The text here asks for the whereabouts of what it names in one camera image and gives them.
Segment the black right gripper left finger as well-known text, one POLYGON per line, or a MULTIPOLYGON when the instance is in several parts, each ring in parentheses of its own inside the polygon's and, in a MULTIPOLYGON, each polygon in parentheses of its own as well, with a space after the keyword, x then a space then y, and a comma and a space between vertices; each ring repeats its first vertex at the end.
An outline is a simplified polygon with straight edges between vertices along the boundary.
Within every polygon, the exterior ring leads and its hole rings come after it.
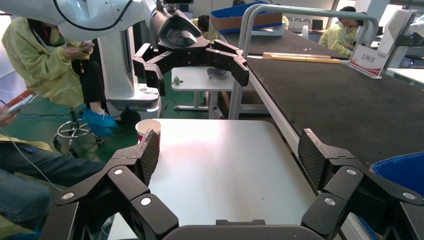
POLYGON ((56 197, 40 238, 93 240, 104 222, 118 213, 138 239, 163 239, 179 220, 149 189, 159 154, 153 130, 138 144, 117 150, 101 171, 56 197))

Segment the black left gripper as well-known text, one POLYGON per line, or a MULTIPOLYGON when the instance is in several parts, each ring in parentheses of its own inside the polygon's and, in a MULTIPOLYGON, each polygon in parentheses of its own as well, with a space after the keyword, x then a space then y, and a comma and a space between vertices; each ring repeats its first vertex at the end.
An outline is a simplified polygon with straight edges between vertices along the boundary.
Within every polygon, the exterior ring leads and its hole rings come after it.
POLYGON ((231 72, 241 87, 249 83, 244 51, 216 39, 210 42, 180 11, 157 9, 150 19, 150 30, 155 36, 156 48, 144 43, 132 57, 134 73, 146 81, 149 88, 166 95, 163 74, 172 68, 210 66, 231 72))

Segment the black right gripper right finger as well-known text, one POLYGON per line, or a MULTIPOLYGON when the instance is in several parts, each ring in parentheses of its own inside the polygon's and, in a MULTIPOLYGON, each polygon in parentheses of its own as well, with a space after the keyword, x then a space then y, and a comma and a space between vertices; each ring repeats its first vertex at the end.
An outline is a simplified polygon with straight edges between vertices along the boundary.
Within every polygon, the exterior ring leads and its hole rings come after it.
POLYGON ((309 128, 298 142, 298 159, 319 195, 301 225, 332 240, 349 214, 385 240, 424 237, 424 198, 367 170, 348 150, 324 144, 309 128))

